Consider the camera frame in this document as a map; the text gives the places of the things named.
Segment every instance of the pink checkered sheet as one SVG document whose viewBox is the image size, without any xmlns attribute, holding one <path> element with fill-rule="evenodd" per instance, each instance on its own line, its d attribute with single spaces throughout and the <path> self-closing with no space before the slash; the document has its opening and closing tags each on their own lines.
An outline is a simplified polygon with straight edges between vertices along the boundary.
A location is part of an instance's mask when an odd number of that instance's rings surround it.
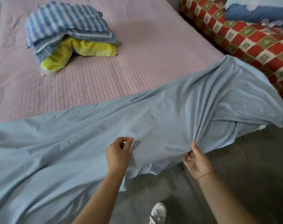
<svg viewBox="0 0 283 224">
<path fill-rule="evenodd" d="M 165 0 L 56 0 L 103 12 L 119 41 L 116 57 L 72 59 L 42 77 L 26 49 L 26 17 L 51 0 L 3 0 L 0 16 L 0 122 L 140 92 L 223 58 Z"/>
</svg>

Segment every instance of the hand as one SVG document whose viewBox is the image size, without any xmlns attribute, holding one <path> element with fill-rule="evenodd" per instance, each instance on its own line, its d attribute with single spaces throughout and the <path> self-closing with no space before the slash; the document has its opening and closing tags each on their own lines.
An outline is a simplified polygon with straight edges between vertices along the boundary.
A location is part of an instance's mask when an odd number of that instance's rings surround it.
<svg viewBox="0 0 283 224">
<path fill-rule="evenodd" d="M 195 180 L 208 173 L 213 173 L 212 163 L 207 156 L 197 147 L 195 142 L 191 143 L 191 152 L 183 157 L 183 162 Z"/>
<path fill-rule="evenodd" d="M 110 144 L 106 152 L 108 173 L 120 174 L 122 177 L 125 176 L 129 163 L 129 150 L 132 142 L 133 138 L 118 137 Z"/>
</svg>

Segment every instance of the bracelet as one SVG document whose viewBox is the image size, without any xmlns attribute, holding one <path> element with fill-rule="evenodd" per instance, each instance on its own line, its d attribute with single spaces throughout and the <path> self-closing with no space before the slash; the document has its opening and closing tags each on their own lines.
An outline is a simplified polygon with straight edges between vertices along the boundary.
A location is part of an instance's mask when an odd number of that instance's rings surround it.
<svg viewBox="0 0 283 224">
<path fill-rule="evenodd" d="M 204 174 L 204 175 L 198 177 L 198 178 L 196 179 L 196 181 L 199 180 L 201 177 L 204 177 L 204 176 L 207 175 L 207 174 L 213 174 L 213 173 L 214 173 L 213 171 L 211 171 L 211 172 L 209 172 L 209 173 L 206 173 L 206 174 Z"/>
</svg>

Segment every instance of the striped pillowcase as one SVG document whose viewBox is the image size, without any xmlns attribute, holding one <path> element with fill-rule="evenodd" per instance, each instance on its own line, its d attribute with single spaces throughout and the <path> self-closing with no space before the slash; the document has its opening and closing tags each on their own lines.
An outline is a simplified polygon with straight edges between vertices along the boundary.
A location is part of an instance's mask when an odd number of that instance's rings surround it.
<svg viewBox="0 0 283 224">
<path fill-rule="evenodd" d="M 39 7 L 27 18 L 27 47 L 30 48 L 38 41 L 54 37 L 69 29 L 85 33 L 88 31 L 90 37 L 112 37 L 102 13 L 93 7 L 52 1 Z"/>
</svg>

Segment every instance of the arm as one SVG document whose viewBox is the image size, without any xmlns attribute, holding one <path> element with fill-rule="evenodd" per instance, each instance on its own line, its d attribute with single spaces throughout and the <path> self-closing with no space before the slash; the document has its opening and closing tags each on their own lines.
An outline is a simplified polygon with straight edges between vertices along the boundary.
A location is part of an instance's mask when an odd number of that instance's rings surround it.
<svg viewBox="0 0 283 224">
<path fill-rule="evenodd" d="M 211 162 L 199 150 L 195 142 L 192 142 L 191 147 L 192 152 L 184 155 L 183 162 L 191 175 L 198 181 L 217 223 L 258 224 L 217 177 Z"/>
<path fill-rule="evenodd" d="M 108 224 L 125 176 L 133 138 L 119 137 L 108 148 L 108 173 L 72 224 Z"/>
</svg>

